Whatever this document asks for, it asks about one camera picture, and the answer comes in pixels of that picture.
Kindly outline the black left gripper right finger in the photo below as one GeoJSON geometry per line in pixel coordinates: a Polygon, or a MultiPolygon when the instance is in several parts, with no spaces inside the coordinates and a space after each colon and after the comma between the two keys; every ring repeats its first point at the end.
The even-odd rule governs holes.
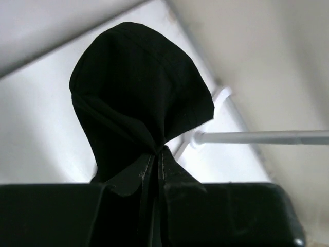
{"type": "Polygon", "coordinates": [[[174,159],[168,146],[158,155],[160,236],[163,246],[192,246],[196,232],[196,198],[204,186],[174,159]]]}

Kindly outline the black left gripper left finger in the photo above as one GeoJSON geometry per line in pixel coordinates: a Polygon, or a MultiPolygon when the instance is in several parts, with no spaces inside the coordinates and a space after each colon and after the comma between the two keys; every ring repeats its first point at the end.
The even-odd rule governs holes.
{"type": "Polygon", "coordinates": [[[103,184],[90,246],[148,246],[156,195],[155,156],[143,154],[103,184]]]}

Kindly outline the black trousers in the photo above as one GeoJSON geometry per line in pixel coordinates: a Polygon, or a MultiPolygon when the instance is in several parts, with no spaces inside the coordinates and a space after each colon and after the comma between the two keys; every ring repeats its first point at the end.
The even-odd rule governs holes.
{"type": "Polygon", "coordinates": [[[69,81],[92,148],[93,182],[106,182],[142,154],[211,120],[212,96],[192,59],[159,32],[124,22],[101,33],[69,81]]]}

